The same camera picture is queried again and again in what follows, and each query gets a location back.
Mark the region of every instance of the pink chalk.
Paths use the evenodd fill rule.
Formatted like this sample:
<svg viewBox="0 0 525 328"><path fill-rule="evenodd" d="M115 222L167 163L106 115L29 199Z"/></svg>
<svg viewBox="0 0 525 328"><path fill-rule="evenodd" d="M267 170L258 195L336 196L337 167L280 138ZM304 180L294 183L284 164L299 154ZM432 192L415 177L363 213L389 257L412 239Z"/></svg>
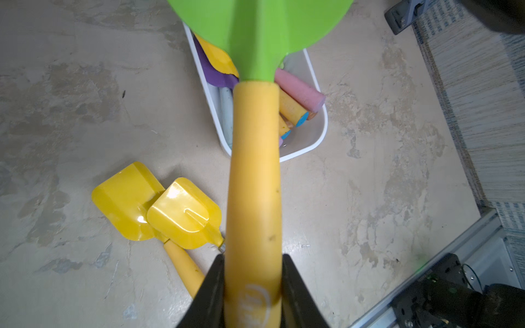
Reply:
<svg viewBox="0 0 525 328"><path fill-rule="evenodd" d="M275 83L295 99L304 109L317 113L324 104L326 96L301 81L298 77L280 68L275 72Z"/></svg>
<svg viewBox="0 0 525 328"><path fill-rule="evenodd" d="M308 112L308 118L306 119L307 121L310 121L311 119L313 119L314 117L316 117L317 113L314 113L314 112Z"/></svg>

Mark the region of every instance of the blue chalk end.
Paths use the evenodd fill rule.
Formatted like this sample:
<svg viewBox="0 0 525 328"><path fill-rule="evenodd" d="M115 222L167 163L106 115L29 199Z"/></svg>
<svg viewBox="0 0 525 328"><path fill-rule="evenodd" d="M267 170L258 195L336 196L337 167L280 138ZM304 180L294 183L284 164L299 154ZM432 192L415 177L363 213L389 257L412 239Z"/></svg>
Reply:
<svg viewBox="0 0 525 328"><path fill-rule="evenodd" d="M308 118L308 112L304 113L304 115L297 122L296 126L301 126L303 123L306 122L307 118Z"/></svg>
<svg viewBox="0 0 525 328"><path fill-rule="evenodd" d="M283 140L286 139L286 137L288 136L288 134L290 134L290 132L291 132L291 131L288 131L288 132L286 132L285 134L283 134L283 135L281 136L281 139L283 139Z"/></svg>

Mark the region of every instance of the printed logo on handle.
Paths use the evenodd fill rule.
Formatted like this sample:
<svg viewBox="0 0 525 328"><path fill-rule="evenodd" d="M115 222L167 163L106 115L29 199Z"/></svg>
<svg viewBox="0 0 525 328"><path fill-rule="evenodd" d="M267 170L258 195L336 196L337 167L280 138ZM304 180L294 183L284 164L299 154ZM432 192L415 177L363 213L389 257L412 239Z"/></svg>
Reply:
<svg viewBox="0 0 525 328"><path fill-rule="evenodd" d="M268 291L259 285L248 284L239 297L239 322L244 327L265 327L270 308Z"/></svg>

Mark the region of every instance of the green shovel blade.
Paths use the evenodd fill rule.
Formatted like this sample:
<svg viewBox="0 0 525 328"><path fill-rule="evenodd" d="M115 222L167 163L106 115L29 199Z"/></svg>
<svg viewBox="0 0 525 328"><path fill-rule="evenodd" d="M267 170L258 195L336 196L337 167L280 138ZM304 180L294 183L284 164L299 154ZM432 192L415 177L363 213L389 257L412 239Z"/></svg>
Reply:
<svg viewBox="0 0 525 328"><path fill-rule="evenodd" d="M226 51L241 80L274 81L284 57L325 36L353 0L168 0L198 35Z"/></svg>

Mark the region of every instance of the white plastic bin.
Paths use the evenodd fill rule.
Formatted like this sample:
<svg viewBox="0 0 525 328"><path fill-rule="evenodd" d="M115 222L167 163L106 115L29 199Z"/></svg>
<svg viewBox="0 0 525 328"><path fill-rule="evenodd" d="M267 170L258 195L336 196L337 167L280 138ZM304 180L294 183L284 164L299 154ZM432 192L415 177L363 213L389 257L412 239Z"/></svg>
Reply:
<svg viewBox="0 0 525 328"><path fill-rule="evenodd" d="M184 24L184 30L190 43L190 49L192 50L193 60L197 67L197 72L201 78L201 83L204 88L204 94L206 95L206 101L208 102L209 110L212 113L213 122L215 123L215 129L219 136L220 145L224 151L231 156L232 149L226 143L224 139L223 130L221 128L221 122L219 120L218 111L221 110L221 100L219 98L219 88L206 82L204 77L204 71L202 70L201 62L199 61L197 50L195 49L195 43L193 42L193 36L190 28ZM308 57L306 49L302 51L289 54L284 59L284 70L297 76L299 79L308 83L319 90L317 84L316 75L313 72L312 63ZM279 148L280 161L286 161L290 158L294 158L305 152L309 152L317 147L324 139L324 135L328 128L328 114L326 106L323 105L322 110L310 121L306 121L303 125L298 128L293 128L289 136L284 140L282 146Z"/></svg>

